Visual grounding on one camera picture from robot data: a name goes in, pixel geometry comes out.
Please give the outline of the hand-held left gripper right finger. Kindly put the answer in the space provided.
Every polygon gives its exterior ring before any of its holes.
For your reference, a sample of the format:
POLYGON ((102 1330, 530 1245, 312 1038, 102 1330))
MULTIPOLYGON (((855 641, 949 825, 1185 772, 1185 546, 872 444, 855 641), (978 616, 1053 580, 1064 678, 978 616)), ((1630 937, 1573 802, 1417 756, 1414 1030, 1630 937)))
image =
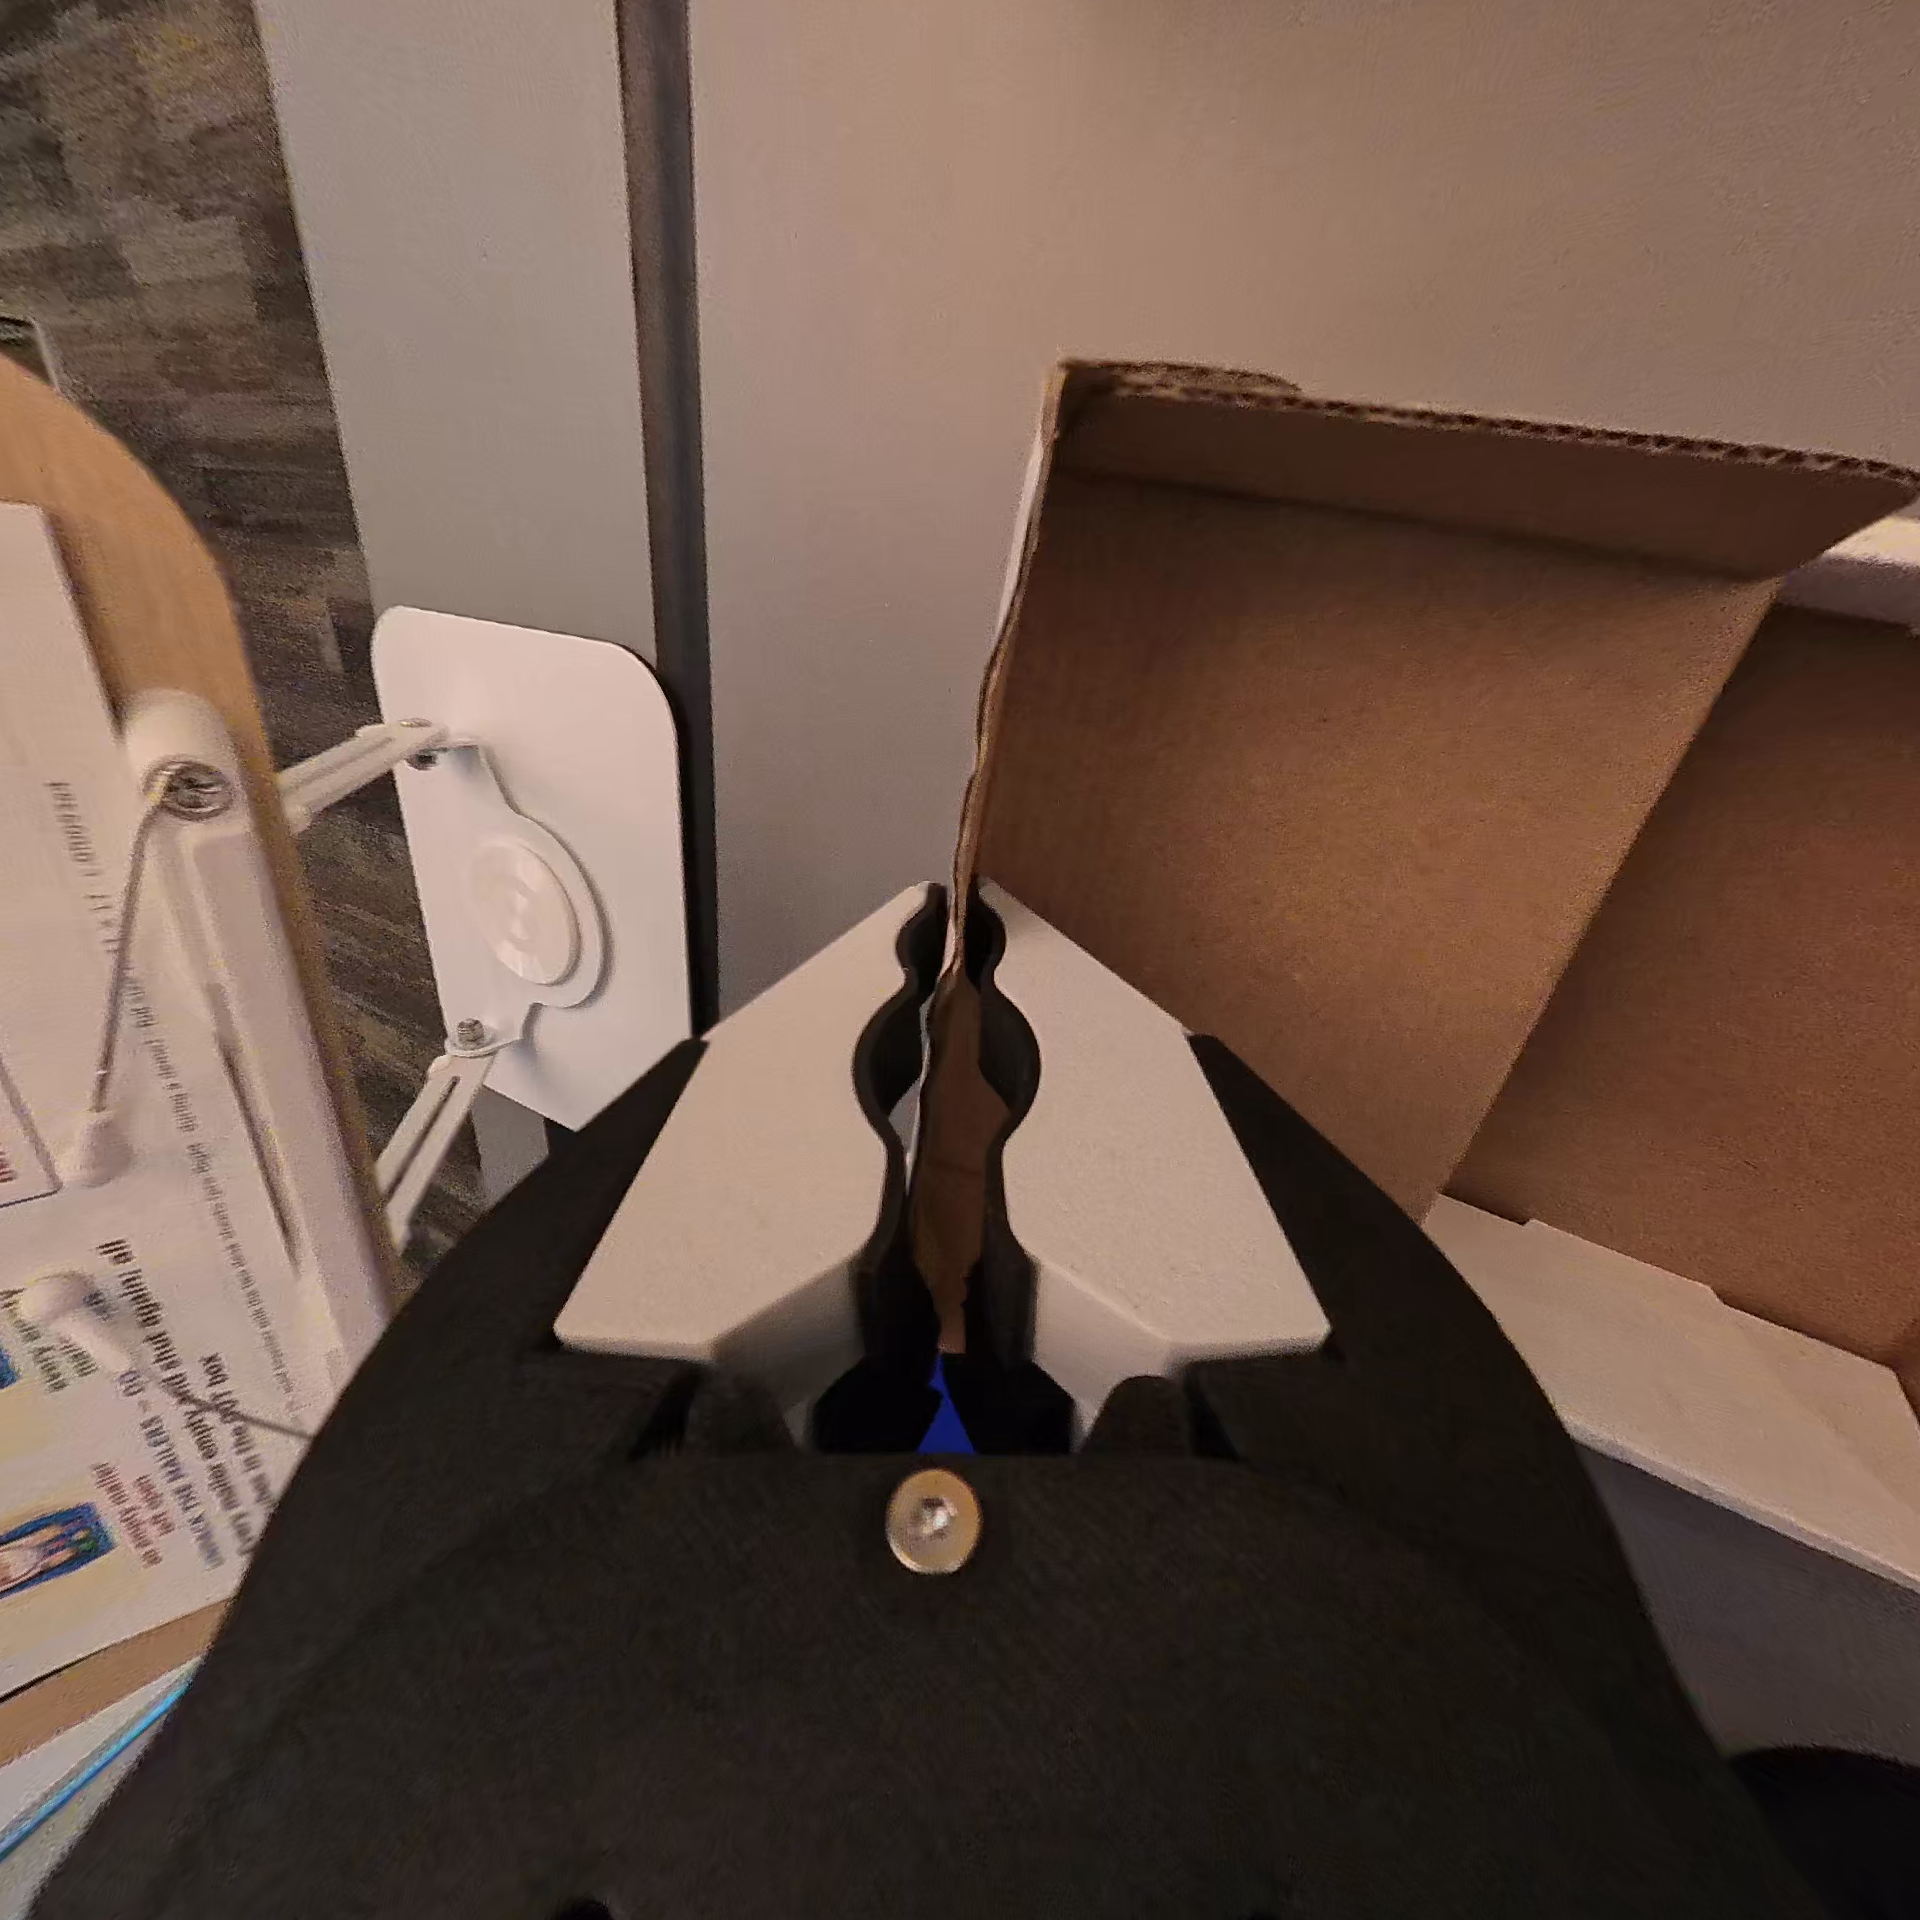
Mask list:
POLYGON ((1330 1322, 1193 1038, 1033 907, 982 883, 967 915, 985 1150, 978 1318, 1083 1436, 1137 1378, 1312 1355, 1330 1322))

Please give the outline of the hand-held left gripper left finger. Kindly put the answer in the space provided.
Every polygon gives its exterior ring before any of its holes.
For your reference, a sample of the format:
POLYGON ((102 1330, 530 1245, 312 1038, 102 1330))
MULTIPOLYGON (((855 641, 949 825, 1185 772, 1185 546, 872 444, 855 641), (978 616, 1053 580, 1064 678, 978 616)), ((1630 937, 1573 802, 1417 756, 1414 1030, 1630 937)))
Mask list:
POLYGON ((707 1035, 558 1314, 565 1348, 701 1362, 809 1424, 904 1244, 947 930, 947 890, 909 886, 707 1035))

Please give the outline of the white cardboard box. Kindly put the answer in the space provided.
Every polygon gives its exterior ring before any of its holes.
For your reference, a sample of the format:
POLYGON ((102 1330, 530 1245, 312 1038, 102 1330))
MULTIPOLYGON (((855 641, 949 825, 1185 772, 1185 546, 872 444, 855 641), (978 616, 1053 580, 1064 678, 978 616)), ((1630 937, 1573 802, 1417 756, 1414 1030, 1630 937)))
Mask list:
POLYGON ((998 883, 1227 1049, 1573 1438, 1915 1592, 1915 474, 1067 364, 978 693, 998 883))

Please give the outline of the printed sign on wooden board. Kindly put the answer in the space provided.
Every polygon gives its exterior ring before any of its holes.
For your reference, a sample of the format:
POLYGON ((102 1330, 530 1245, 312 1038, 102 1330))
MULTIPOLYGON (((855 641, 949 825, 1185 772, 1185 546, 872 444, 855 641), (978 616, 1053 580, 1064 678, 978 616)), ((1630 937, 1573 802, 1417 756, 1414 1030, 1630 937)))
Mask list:
POLYGON ((211 1641, 393 1244, 222 571, 5 364, 5 1765, 211 1641))

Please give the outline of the black rounded pad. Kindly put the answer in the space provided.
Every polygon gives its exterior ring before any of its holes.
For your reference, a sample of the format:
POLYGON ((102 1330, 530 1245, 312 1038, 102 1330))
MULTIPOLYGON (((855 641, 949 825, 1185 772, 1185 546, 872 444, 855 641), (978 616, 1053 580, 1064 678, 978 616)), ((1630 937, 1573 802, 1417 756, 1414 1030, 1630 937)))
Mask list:
POLYGON ((1734 1770, 1830 1916, 1919 1916, 1919 1765, 1799 1744, 1734 1770))

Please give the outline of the light blue flat object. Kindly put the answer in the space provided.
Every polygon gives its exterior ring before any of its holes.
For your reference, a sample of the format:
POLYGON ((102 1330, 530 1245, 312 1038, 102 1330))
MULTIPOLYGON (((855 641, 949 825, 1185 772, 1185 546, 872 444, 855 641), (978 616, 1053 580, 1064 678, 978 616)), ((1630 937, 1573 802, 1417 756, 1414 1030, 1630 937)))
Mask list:
POLYGON ((151 1747, 200 1662, 181 1664, 3 1765, 3 1916, 29 1916, 151 1747))

